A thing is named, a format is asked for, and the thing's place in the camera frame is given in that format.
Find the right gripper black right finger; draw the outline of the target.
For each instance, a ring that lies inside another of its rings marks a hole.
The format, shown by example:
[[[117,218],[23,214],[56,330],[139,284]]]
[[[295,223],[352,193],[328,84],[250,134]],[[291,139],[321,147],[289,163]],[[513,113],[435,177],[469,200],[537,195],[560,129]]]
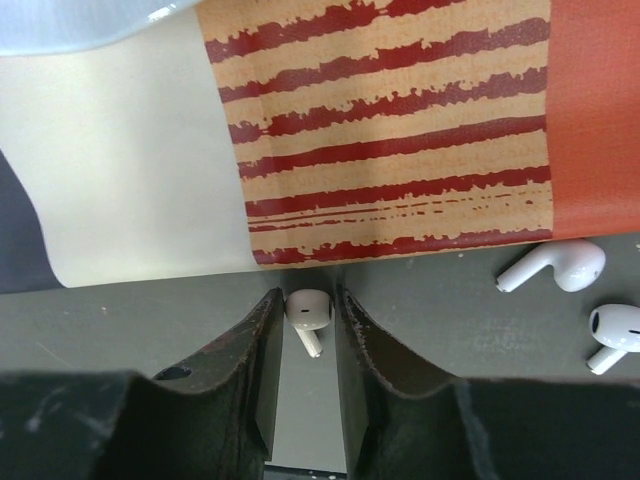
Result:
[[[639,385],[461,378],[334,296],[351,479],[635,479]]]

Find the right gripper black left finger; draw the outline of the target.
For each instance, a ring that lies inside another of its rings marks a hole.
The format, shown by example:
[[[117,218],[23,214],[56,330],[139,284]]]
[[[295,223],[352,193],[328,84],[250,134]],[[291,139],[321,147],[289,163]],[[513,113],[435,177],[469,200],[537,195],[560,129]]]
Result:
[[[259,479],[273,451],[284,298],[153,377],[1,377],[5,479]]]

